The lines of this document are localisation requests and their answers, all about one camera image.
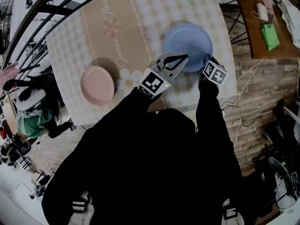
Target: checkered tablecloth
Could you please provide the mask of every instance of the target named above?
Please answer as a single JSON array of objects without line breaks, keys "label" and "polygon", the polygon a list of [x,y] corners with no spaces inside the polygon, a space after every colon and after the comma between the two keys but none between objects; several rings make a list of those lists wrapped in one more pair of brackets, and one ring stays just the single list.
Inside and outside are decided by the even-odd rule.
[{"label": "checkered tablecloth", "polygon": [[[237,94],[233,53],[226,24],[217,0],[131,0],[138,13],[153,57],[162,52],[165,32],[178,23],[202,27],[213,43],[213,56],[226,68],[229,77],[220,87],[220,98]],[[67,110],[76,125],[101,119],[113,106],[89,104],[80,90],[80,78],[94,57],[80,10],[66,19],[48,37],[53,71]],[[167,107],[178,108],[198,103],[198,73],[180,73],[176,85],[165,93]]]}]

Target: floor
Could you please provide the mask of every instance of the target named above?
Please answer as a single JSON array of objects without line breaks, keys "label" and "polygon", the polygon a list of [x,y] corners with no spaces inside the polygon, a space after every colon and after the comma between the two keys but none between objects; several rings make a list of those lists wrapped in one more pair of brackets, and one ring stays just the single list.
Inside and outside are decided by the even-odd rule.
[{"label": "floor", "polygon": [[[236,17],[238,13],[224,12],[224,15]],[[229,30],[234,21],[226,17],[225,21]],[[236,23],[230,33],[230,38],[232,39],[245,31],[244,25]],[[251,59],[247,40],[232,45],[232,50],[237,78],[259,61]],[[239,92],[242,90],[253,70],[254,69],[249,71],[238,81],[237,86]],[[298,61],[296,58],[263,60],[255,74],[245,86],[236,105],[243,111],[244,125],[252,123],[256,118],[258,119],[256,119],[251,126],[244,127],[240,125],[238,129],[238,141],[234,150],[236,157],[240,162],[243,175],[246,176],[253,172],[254,167],[251,159],[261,155],[264,151],[264,145],[267,142],[261,134],[266,125],[275,120],[275,117],[272,114],[272,108],[281,98],[285,100],[286,104],[294,103],[297,99],[297,87]],[[224,99],[221,102],[234,102],[236,99],[237,96]],[[195,120],[195,110],[196,105],[181,109],[181,111],[192,120]],[[225,118],[225,121],[230,138],[235,144],[237,128],[240,123],[240,111],[236,108],[232,108]],[[41,144],[30,152],[30,158],[35,165],[44,172],[51,173],[52,171],[55,171],[61,162],[76,147],[85,132],[85,129],[91,126],[92,124],[84,126],[84,128],[79,126],[76,131],[67,131],[60,137],[52,140],[48,137],[42,138]]]}]

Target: flower print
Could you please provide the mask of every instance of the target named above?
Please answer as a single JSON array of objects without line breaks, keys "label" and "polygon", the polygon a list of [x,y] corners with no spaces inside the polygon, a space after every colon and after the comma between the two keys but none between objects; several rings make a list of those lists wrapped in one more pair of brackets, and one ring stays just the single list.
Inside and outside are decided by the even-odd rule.
[{"label": "flower print", "polygon": [[112,35],[112,37],[114,38],[115,33],[119,31],[118,29],[122,28],[118,24],[119,24],[119,22],[116,18],[111,20],[110,23],[105,21],[105,27],[104,27],[105,30],[104,30],[103,34]]},{"label": "flower print", "polygon": [[138,86],[142,75],[141,71],[136,70],[130,74],[127,68],[122,68],[120,70],[121,79],[116,82],[117,90],[123,90],[124,96],[126,97],[134,87]]}]

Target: blue plate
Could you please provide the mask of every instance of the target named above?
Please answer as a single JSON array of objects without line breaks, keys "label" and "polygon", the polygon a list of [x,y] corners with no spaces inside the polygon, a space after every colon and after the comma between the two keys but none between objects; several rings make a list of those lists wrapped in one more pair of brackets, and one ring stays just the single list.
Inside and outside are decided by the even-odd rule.
[{"label": "blue plate", "polygon": [[192,23],[183,23],[171,28],[163,44],[164,52],[187,53],[189,60],[183,72],[197,72],[212,57],[212,42],[209,35]]}]

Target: black railing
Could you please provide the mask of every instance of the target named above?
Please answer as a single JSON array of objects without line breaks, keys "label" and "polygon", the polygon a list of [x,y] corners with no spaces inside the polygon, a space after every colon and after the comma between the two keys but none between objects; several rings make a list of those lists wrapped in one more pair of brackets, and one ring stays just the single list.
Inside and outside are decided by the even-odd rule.
[{"label": "black railing", "polygon": [[14,0],[1,0],[0,3],[0,54],[4,58],[4,53],[9,45],[10,21]]},{"label": "black railing", "polygon": [[[32,35],[30,36],[30,38],[27,40],[27,42],[25,43],[24,47],[21,49],[19,55],[17,56],[16,61],[19,61],[19,59],[21,58],[21,56],[23,55],[23,53],[25,52],[25,50],[29,47],[30,43],[32,42],[33,38],[38,34],[38,32],[41,31],[41,29],[47,24],[47,22],[50,21],[51,18],[53,18],[53,16],[55,14],[66,14],[64,17],[62,17],[57,23],[55,23],[43,36],[42,38],[37,41],[35,43],[35,45],[33,46],[33,48],[28,52],[26,58],[22,61],[21,65],[20,65],[20,69],[25,65],[25,63],[28,61],[28,59],[30,57],[31,60],[28,62],[26,68],[30,68],[30,66],[34,63],[35,65],[38,64],[47,54],[47,45],[46,43],[43,45],[43,41],[45,40],[45,38],[57,27],[59,26],[68,16],[70,16],[72,13],[74,13],[75,11],[79,10],[80,8],[82,8],[84,5],[88,4],[89,2],[91,2],[92,0],[86,0],[85,2],[79,4],[77,7],[75,7],[74,9],[66,9],[64,8],[64,6],[66,6],[70,1],[72,0],[64,0],[61,4],[59,4],[58,6],[50,6],[47,5],[47,3],[50,0],[37,0],[32,7],[29,9],[29,11],[27,12],[26,16],[23,18],[23,20],[21,21],[18,29],[16,30],[13,38],[11,39],[11,42],[7,48],[6,51],[6,55],[5,58],[3,60],[2,66],[1,66],[1,71],[3,69],[5,69],[8,64],[10,63],[10,59],[11,56],[14,52],[14,49],[16,48],[18,42],[20,41],[22,35],[24,34],[24,32],[26,31],[26,29],[28,28],[28,26],[30,25],[30,23],[33,21],[33,19],[36,17],[36,15],[39,12],[45,12],[45,11],[49,11],[52,12],[51,14],[49,14],[43,21],[42,23],[38,26],[38,28],[32,33]],[[25,72],[21,73],[19,75],[19,79],[24,79],[28,73],[30,72],[27,71],[26,74]],[[5,93],[3,92],[1,95],[0,100],[3,99],[3,95],[5,95]]]}]

